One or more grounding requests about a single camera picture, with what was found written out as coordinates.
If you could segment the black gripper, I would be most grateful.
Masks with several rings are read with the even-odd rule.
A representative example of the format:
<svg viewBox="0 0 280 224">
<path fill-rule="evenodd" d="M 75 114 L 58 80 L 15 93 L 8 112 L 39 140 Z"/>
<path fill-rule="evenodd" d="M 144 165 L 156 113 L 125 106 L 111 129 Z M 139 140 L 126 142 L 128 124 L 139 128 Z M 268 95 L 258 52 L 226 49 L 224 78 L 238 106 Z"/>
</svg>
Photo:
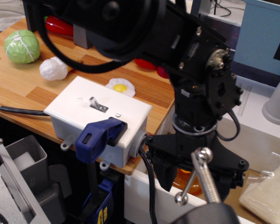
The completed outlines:
<svg viewBox="0 0 280 224">
<path fill-rule="evenodd" d="M 209 163 L 211 173 L 197 173 L 203 196 L 208 203 L 223 203 L 230 189 L 242 187 L 247 160 L 222 145 L 214 133 L 192 136 L 181 133 L 150 135 L 145 138 L 149 158 L 160 186 L 170 191 L 177 169 L 192 171 L 191 154 L 198 148 L 208 147 L 213 153 Z"/>
</svg>

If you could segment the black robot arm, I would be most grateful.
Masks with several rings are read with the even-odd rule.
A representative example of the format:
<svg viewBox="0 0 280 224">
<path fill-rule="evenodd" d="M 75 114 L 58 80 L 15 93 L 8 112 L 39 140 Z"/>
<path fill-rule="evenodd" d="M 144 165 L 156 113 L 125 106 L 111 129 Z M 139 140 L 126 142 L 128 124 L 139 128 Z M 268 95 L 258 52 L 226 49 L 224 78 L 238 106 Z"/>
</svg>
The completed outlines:
<svg viewBox="0 0 280 224">
<path fill-rule="evenodd" d="M 242 89 L 231 71 L 225 38 L 199 17 L 188 14 L 184 1 L 169 0 L 26 0 L 28 27 L 38 30 L 48 48 L 66 64 L 87 73 L 104 73 L 133 59 L 163 68 L 175 91 L 172 135 L 145 138 L 148 158 L 162 188 L 170 190 L 177 169 L 192 170 L 191 153 L 208 147 L 210 170 L 221 200 L 242 186 L 249 164 L 221 141 L 217 123 L 235 117 Z M 110 62 L 87 66 L 65 56 L 49 39 L 46 15 L 85 28 L 89 41 Z"/>
</svg>

